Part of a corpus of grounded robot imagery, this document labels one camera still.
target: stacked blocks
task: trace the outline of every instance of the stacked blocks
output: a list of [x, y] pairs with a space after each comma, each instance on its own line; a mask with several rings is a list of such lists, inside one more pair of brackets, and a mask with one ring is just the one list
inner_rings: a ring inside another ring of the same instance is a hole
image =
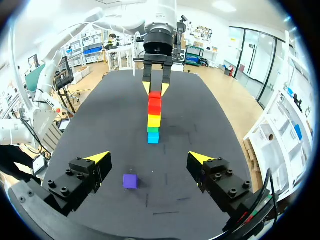
[[162, 99], [160, 91], [151, 91], [148, 102], [148, 144], [159, 143]]

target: purple block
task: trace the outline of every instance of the purple block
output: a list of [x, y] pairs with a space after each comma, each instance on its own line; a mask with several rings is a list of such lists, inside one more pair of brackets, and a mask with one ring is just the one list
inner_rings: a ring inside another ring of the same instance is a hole
[[138, 189], [138, 175], [124, 174], [123, 175], [123, 187], [125, 189]]

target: red fire extinguisher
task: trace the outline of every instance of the red fire extinguisher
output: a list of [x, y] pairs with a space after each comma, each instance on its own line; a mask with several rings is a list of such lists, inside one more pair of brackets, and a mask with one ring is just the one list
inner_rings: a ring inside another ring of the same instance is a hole
[[232, 69], [231, 69], [231, 71], [229, 73], [229, 76], [232, 77], [232, 73], [234, 72], [234, 67], [233, 66], [230, 66], [230, 67], [232, 67]]

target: blue block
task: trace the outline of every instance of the blue block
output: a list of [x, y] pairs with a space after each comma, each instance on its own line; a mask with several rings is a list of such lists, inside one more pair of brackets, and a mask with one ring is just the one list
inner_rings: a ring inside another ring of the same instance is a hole
[[124, 174], [123, 187], [125, 189], [138, 189], [138, 175], [137, 174]]
[[159, 143], [159, 132], [148, 132], [148, 144]]

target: black table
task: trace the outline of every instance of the black table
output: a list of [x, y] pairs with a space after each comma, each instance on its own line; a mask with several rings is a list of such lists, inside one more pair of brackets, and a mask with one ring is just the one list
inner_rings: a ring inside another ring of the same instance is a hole
[[[153, 87], [161, 79], [162, 71], [152, 72]], [[186, 169], [192, 151], [225, 158], [235, 174], [250, 180], [241, 146], [219, 103], [197, 75], [172, 72], [162, 98], [159, 144], [147, 143], [147, 121], [142, 71], [136, 77], [129, 70], [110, 72], [65, 130], [45, 182], [64, 174], [76, 157], [110, 151], [113, 169], [70, 219], [137, 238], [204, 240], [221, 234], [229, 216], [201, 193]], [[138, 190], [122, 187], [123, 174], [130, 173], [138, 174]]]

